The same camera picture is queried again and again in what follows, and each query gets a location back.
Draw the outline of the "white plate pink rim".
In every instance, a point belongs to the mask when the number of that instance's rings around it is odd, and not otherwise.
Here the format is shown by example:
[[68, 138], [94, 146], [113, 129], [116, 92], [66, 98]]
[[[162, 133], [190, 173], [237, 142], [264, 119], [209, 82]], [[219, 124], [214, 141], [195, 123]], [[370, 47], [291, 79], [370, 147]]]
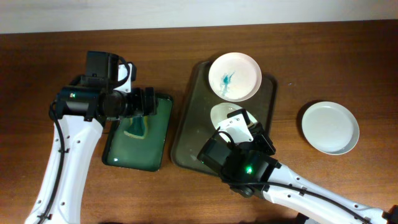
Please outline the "white plate pink rim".
[[260, 89], [262, 72], [252, 57], [231, 52], [218, 57], [211, 64], [208, 82], [221, 99], [240, 102], [248, 100]]

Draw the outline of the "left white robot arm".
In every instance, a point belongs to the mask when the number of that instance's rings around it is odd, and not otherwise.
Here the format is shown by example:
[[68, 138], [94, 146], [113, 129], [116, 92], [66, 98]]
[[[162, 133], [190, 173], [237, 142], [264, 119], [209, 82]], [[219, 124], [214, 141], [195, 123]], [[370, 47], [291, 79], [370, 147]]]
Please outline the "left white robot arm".
[[122, 56], [89, 51], [85, 72], [50, 104], [52, 149], [26, 223], [79, 223], [91, 157], [108, 121], [155, 115], [152, 87], [134, 88], [137, 68]]

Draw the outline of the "white plate green stain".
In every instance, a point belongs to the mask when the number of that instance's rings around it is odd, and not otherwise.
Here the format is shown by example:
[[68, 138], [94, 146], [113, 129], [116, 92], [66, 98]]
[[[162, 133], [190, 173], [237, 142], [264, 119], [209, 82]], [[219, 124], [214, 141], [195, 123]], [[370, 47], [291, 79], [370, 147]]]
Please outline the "white plate green stain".
[[212, 107], [210, 111], [210, 118], [214, 128], [220, 128], [221, 130], [227, 130], [228, 128], [235, 127], [242, 128], [246, 124], [244, 118], [241, 118], [240, 120], [237, 118], [228, 118], [228, 114], [241, 109], [242, 107], [233, 103], [220, 103]]

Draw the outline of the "pale grey-blue plate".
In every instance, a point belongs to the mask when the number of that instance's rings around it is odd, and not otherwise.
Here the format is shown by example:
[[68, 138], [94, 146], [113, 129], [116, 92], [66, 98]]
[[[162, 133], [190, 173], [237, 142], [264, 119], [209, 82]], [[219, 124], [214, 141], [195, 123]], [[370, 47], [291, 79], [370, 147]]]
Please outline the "pale grey-blue plate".
[[350, 152], [360, 136], [359, 124], [353, 113], [332, 101], [309, 106], [302, 116], [301, 128], [312, 147], [333, 156]]

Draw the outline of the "green and yellow sponge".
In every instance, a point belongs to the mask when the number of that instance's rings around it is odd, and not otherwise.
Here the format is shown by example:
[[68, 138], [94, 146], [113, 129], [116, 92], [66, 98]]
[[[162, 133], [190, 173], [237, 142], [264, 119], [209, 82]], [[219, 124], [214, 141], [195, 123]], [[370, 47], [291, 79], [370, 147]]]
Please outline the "green and yellow sponge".
[[130, 138], [145, 139], [148, 133], [148, 123], [146, 116], [138, 116], [129, 119], [129, 127], [124, 134]]

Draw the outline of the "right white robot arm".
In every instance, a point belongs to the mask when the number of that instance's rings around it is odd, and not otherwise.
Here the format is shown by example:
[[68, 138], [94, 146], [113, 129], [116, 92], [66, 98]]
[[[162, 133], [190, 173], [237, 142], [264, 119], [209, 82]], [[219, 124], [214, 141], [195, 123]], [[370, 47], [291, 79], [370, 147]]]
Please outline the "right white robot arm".
[[246, 142], [218, 128], [197, 155], [232, 191], [285, 206], [318, 223], [397, 223], [397, 206], [385, 212], [330, 192], [274, 159], [275, 148], [261, 124], [242, 129], [252, 135]]

